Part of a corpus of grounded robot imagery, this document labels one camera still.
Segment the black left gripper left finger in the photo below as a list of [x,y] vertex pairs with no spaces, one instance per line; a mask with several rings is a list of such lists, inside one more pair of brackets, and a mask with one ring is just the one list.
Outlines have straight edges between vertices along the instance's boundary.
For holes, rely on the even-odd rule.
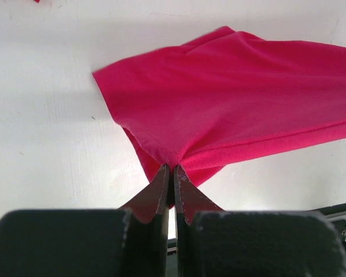
[[164,276],[170,169],[117,209],[16,210],[0,219],[0,276]]

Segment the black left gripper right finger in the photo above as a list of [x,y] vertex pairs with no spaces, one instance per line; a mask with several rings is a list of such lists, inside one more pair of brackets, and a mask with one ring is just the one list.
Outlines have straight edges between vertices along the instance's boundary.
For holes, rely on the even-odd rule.
[[225,211],[174,169],[179,276],[346,276],[346,244],[319,211]]

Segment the crimson pink t shirt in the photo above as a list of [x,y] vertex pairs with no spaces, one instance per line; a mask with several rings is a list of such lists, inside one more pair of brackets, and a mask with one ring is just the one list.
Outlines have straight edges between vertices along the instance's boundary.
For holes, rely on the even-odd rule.
[[231,163],[346,139],[346,47],[221,27],[92,75],[147,179],[181,165],[200,185]]

